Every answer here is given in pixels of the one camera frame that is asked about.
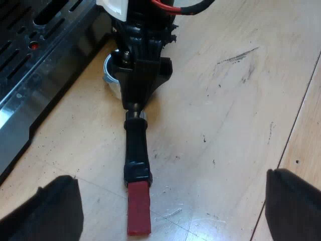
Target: white plastic part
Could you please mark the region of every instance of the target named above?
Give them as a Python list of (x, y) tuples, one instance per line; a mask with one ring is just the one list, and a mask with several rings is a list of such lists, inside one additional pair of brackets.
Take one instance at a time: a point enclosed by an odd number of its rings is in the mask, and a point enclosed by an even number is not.
[(126, 22), (128, 0), (96, 0), (96, 4), (103, 6), (114, 18)]

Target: black plastic part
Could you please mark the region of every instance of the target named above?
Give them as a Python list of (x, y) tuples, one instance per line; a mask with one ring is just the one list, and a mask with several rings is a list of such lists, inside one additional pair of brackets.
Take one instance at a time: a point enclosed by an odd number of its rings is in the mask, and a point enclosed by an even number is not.
[(60, 176), (0, 220), (0, 239), (78, 241), (83, 221), (78, 181)]
[(124, 127), (126, 129), (126, 157), (124, 166), (125, 185), (131, 182), (147, 181), (152, 183), (150, 172), (146, 129), (147, 121), (139, 118), (138, 112), (126, 114)]
[(265, 216), (275, 241), (321, 240), (321, 192), (286, 169), (267, 172)]
[[(119, 52), (113, 52), (113, 60)], [(126, 69), (112, 63), (112, 73), (119, 81), (124, 109), (130, 110), (133, 104), (139, 104), (142, 110), (150, 96), (172, 75), (173, 67), (170, 58), (160, 58), (160, 61), (137, 60), (134, 69)]]

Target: dark stain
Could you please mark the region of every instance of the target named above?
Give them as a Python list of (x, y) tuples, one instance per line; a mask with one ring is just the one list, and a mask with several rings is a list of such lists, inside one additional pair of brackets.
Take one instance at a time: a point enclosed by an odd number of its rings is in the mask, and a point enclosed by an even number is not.
[(274, 124), (274, 122), (270, 123), (270, 135), (269, 135), (269, 140), (267, 142), (268, 145), (270, 144), (270, 140), (271, 140), (271, 137), (272, 137), (272, 130), (275, 128), (275, 125), (273, 125), (273, 124)]
[(254, 65), (251, 64), (251, 65), (250, 65), (250, 68), (249, 68), (249, 72), (248, 72), (247, 79), (250, 79), (250, 78), (251, 78), (251, 75), (253, 74), (254, 69), (255, 69)]
[(244, 52), (243, 54), (239, 54), (239, 55), (237, 55), (237, 56), (235, 56), (235, 57), (232, 57), (232, 58), (223, 60), (223, 61), (221, 61), (221, 62), (218, 62), (217, 64), (221, 64), (221, 63), (224, 63), (224, 62), (232, 62), (232, 63), (239, 62), (239, 61), (241, 61), (242, 59), (244, 59), (249, 53), (257, 50), (258, 48), (259, 48), (259, 47), (256, 47), (256, 48), (254, 48), (254, 49), (251, 49), (251, 50), (249, 50), (249, 51)]

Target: red plastic tip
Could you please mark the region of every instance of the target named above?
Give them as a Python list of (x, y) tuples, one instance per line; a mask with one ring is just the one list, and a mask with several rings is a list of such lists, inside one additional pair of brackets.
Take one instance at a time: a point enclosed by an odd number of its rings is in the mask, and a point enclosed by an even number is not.
[(128, 184), (127, 234), (130, 236), (148, 235), (150, 228), (150, 198), (148, 182)]

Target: black cable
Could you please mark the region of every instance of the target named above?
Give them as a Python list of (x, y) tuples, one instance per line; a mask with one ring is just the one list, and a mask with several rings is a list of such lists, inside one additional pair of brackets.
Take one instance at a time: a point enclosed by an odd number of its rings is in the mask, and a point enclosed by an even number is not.
[(215, 0), (203, 0), (198, 4), (189, 6), (189, 7), (182, 7), (181, 14), (182, 15), (196, 15), (200, 12), (207, 9)]

